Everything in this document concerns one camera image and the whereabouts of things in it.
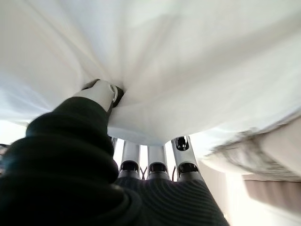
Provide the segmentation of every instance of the metal tube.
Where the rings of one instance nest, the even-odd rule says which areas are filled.
[[[171,141],[174,151],[178,181],[203,180],[194,156],[189,136],[177,137]]]

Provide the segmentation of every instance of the gray fabric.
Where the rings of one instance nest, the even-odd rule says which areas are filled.
[[[265,154],[258,136],[247,135],[240,142],[222,145],[213,154],[222,155],[228,162],[269,180],[301,181],[301,177]]]

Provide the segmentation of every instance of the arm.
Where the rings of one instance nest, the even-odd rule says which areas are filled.
[[[4,155],[0,219],[40,225],[78,222],[124,201],[107,135],[108,114],[95,101],[72,97],[35,119]]]

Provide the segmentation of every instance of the white plastic part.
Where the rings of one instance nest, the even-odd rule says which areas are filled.
[[[117,95],[112,87],[113,86],[107,81],[99,80],[93,87],[84,89],[74,96],[94,100],[107,112]]]

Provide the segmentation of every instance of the white cloth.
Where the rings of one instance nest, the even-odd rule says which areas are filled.
[[[51,111],[100,78],[125,95],[109,134],[197,156],[301,106],[301,2],[1,0],[0,119]]]

